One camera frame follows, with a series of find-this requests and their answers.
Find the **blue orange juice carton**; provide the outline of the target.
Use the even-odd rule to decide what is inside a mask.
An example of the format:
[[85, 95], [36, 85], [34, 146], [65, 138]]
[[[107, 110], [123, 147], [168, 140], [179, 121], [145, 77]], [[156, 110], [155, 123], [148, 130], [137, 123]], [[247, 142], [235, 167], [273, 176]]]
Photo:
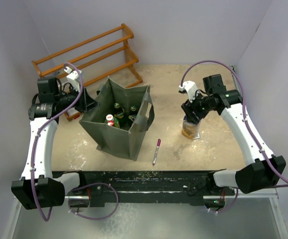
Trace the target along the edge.
[[192, 140], [199, 139], [200, 138], [199, 127], [200, 127], [200, 123], [194, 124], [192, 122], [189, 122], [187, 120], [187, 117], [184, 116], [183, 122], [182, 122], [182, 134], [185, 137], [192, 139]]

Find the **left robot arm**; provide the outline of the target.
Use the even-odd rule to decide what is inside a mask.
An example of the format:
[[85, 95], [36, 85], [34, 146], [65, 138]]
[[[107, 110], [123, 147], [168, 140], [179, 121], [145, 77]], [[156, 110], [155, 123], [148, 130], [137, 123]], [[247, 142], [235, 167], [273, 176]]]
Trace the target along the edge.
[[81, 86], [79, 76], [67, 80], [69, 92], [59, 87], [60, 80], [56, 77], [38, 79], [38, 93], [28, 110], [31, 133], [28, 156], [20, 179], [11, 184], [12, 193], [27, 210], [61, 206], [70, 191], [82, 195], [87, 190], [81, 173], [66, 173], [54, 178], [51, 170], [60, 114], [71, 108], [84, 113], [98, 106]]

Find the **green Perrier glass bottle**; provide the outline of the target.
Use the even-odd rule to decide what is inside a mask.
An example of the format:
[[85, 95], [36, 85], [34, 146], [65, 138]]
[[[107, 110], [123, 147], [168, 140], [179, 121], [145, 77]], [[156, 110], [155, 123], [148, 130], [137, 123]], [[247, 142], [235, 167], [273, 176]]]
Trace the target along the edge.
[[119, 121], [120, 127], [127, 123], [125, 111], [119, 103], [114, 103], [114, 117]]

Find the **dark cola glass bottle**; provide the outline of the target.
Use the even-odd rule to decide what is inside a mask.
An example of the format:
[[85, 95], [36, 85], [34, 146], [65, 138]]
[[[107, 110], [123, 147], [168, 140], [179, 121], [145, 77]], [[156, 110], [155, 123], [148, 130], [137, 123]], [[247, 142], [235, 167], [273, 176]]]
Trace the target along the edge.
[[115, 122], [110, 120], [107, 122], [107, 125], [115, 127]]

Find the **orange juice plastic bottle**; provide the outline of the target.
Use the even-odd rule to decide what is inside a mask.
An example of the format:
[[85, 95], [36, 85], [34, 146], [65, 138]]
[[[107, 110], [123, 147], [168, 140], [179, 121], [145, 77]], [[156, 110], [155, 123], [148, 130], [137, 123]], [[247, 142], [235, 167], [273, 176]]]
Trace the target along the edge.
[[115, 122], [115, 127], [116, 128], [120, 128], [120, 123], [119, 123], [119, 121], [117, 120], [116, 117], [114, 117], [112, 114], [106, 115], [105, 123], [107, 124], [107, 122], [110, 121], [110, 120]]

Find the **green canvas tote bag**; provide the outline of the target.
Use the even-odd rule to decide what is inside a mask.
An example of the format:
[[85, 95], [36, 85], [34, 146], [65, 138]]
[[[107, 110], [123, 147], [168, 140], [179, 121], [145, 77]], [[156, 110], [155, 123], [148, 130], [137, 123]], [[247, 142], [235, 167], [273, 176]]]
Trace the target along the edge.
[[[99, 106], [83, 115], [79, 121], [81, 127], [98, 144], [99, 151], [136, 161], [154, 120], [150, 85], [124, 88], [109, 78], [99, 87], [95, 100]], [[139, 112], [132, 125], [126, 123], [119, 128], [107, 125], [106, 116], [114, 113], [115, 103], [122, 106], [126, 116], [136, 106]]]

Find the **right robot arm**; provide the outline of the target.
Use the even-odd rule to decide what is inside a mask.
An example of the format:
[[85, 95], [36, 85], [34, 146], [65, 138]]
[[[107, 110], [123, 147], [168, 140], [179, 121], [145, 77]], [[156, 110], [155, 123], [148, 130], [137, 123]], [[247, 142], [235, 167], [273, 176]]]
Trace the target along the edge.
[[217, 195], [224, 187], [232, 187], [248, 194], [276, 186], [286, 161], [264, 143], [242, 105], [241, 94], [237, 90], [227, 90], [219, 74], [205, 77], [203, 84], [206, 94], [202, 94], [193, 81], [179, 85], [178, 91], [188, 95], [181, 105], [187, 120], [199, 124], [209, 112], [216, 111], [233, 133], [246, 165], [238, 171], [223, 169], [209, 173], [207, 191]]

